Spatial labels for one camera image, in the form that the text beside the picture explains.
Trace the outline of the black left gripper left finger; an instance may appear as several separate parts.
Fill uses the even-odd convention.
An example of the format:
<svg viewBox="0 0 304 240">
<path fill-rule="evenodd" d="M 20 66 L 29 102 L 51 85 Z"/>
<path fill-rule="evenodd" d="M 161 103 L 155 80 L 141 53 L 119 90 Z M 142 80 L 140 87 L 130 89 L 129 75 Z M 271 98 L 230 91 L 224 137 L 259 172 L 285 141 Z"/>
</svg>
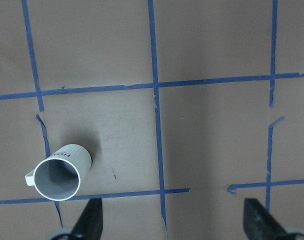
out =
<svg viewBox="0 0 304 240">
<path fill-rule="evenodd" d="M 103 232 L 103 203 L 101 198 L 88 201 L 71 231 L 72 239 L 100 239 Z"/>
</svg>

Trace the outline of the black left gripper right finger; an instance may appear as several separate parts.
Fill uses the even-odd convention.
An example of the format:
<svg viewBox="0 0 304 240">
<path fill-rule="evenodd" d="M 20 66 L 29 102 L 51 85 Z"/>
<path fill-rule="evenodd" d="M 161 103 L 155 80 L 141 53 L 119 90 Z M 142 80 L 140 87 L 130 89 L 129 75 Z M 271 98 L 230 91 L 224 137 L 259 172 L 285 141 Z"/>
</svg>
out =
<svg viewBox="0 0 304 240">
<path fill-rule="evenodd" d="M 248 238 L 286 238 L 288 233 L 256 198 L 245 198 L 243 230 Z"/>
</svg>

